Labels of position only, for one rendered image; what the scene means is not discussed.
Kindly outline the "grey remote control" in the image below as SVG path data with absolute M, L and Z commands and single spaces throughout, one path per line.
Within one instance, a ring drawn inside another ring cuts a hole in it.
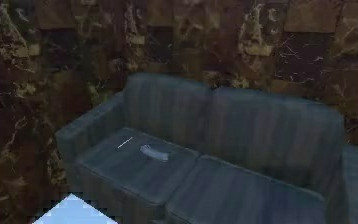
M 146 155 L 152 159 L 156 159 L 156 160 L 160 160 L 160 161 L 167 161 L 169 159 L 168 153 L 158 151 L 158 150 L 152 148 L 150 145 L 142 145 L 140 147 L 140 151 L 144 155 Z

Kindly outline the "thin white pencil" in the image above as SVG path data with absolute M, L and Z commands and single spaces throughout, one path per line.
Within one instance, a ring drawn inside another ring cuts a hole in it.
M 133 137 L 128 138 L 127 140 L 125 140 L 123 143 L 121 143 L 120 145 L 117 146 L 117 148 L 121 148 L 123 145 L 127 144 L 129 141 L 131 141 L 133 139 Z

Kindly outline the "dark blue-grey sofa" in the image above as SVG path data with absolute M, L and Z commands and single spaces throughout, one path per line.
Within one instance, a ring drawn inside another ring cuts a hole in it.
M 358 146 L 319 102 L 135 73 L 56 140 L 72 192 L 119 224 L 358 224 Z

